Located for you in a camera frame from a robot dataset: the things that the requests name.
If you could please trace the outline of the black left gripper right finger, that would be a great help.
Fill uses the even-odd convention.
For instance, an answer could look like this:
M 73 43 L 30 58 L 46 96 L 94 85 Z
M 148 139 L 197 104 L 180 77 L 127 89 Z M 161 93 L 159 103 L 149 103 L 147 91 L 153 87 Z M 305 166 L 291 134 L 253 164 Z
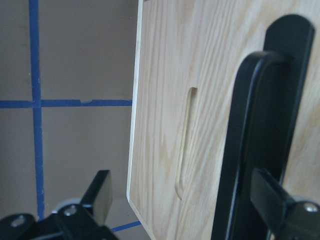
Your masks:
M 254 168 L 251 176 L 250 201 L 267 227 L 296 225 L 298 201 L 266 170 Z

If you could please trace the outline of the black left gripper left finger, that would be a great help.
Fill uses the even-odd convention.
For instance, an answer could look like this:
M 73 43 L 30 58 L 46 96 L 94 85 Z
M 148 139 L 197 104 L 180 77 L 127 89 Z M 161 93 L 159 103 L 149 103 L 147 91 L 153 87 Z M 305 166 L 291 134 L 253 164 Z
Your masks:
M 104 225 L 112 204 L 112 180 L 110 170 L 99 170 L 80 200 L 98 225 Z

